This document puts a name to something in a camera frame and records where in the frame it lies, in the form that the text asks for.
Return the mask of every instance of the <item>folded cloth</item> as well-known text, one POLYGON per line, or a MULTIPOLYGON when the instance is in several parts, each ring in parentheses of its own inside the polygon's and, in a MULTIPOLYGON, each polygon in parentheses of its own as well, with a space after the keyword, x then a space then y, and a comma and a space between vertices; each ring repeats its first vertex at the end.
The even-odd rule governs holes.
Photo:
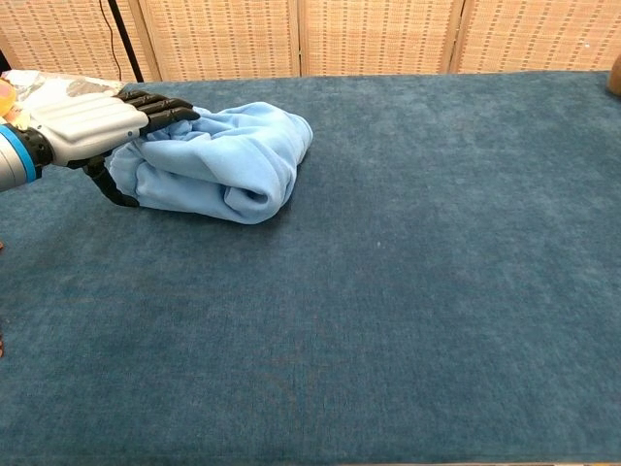
POLYGON ((288 201, 312 140, 301 117, 265 102, 173 123, 116 149, 110 173, 141 206, 254 224, 288 201))

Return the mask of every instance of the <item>black robotic finger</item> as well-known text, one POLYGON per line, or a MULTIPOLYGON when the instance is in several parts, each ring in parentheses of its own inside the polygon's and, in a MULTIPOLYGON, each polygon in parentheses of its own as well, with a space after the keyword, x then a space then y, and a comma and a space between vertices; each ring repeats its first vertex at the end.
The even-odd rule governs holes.
POLYGON ((168 97, 165 97, 161 94, 146 94, 146 95, 138 96, 134 99, 126 100, 125 103, 129 105, 133 105, 138 110, 142 110, 141 107, 145 105, 153 104, 155 102, 162 102, 166 99, 168 99, 168 97))
POLYGON ((148 115, 148 125, 140 130, 142 136, 165 128, 166 126, 183 120, 198 119, 200 115, 186 107, 176 107, 157 114, 148 115))
POLYGON ((82 169, 95 182, 99 190, 118 206, 140 207, 136 199, 118 190, 112 175, 104 164, 104 158, 103 155, 93 157, 82 169))
POLYGON ((137 97, 142 97, 143 95, 148 95, 148 92, 144 90, 129 90, 127 92, 119 92, 119 94, 117 94, 116 97, 122 100, 123 102, 127 102, 128 100, 132 100, 137 97))
POLYGON ((192 104, 181 99, 166 99, 159 102, 148 103, 147 105, 138 107, 138 110, 147 115, 153 115, 164 112, 165 110, 173 110, 176 108, 192 109, 192 107, 192 104))

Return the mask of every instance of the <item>blue ring on robot arm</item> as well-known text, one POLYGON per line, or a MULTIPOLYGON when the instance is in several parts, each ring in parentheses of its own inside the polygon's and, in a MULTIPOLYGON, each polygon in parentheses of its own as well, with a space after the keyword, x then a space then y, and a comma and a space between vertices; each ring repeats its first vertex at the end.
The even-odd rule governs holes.
POLYGON ((32 161, 32 157, 30 157, 28 150, 24 144, 21 143, 16 134, 8 127, 0 124, 0 135, 4 136, 7 141, 9 141, 9 144, 13 146, 13 149, 15 149, 16 154, 21 160, 21 164, 26 172, 26 182, 32 183, 37 180, 37 172, 35 171, 35 164, 32 161))

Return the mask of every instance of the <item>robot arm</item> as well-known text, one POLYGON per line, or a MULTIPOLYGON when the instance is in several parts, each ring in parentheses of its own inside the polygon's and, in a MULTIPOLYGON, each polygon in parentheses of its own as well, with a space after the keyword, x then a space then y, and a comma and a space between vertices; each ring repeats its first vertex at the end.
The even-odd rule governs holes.
POLYGON ((113 202, 138 206, 116 189, 105 157, 140 136, 198 117, 187 102, 140 90, 85 94, 37 109, 25 130, 0 125, 0 191, 38 180, 53 164, 83 168, 113 202))

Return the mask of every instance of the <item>woven room divider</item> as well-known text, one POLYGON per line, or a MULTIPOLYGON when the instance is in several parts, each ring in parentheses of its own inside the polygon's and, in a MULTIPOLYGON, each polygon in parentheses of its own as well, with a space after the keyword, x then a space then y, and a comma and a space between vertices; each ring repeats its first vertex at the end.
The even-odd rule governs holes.
POLYGON ((295 0, 140 0, 165 81, 300 75, 295 0))
MULTIPOLYGON (((146 31, 141 16, 135 15, 137 4, 132 5, 132 2, 136 1, 118 0, 118 7, 145 80, 156 81, 159 73, 148 41, 141 39, 146 36, 146 31)), ((135 77, 108 2, 102 0, 101 7, 113 30, 120 80, 133 82, 135 77)), ((13 68, 119 79, 111 47, 111 31, 104 21, 99 0, 3 2, 0 47, 13 68)))
POLYGON ((451 71, 610 70, 620 0, 466 0, 451 71))
POLYGON ((298 0, 304 75, 447 71, 463 0, 298 0))
MULTIPOLYGON (((117 0, 146 81, 609 70, 621 0, 117 0)), ((134 75, 107 0, 121 80, 134 75)), ((14 68, 118 79, 99 0, 11 0, 14 68)))

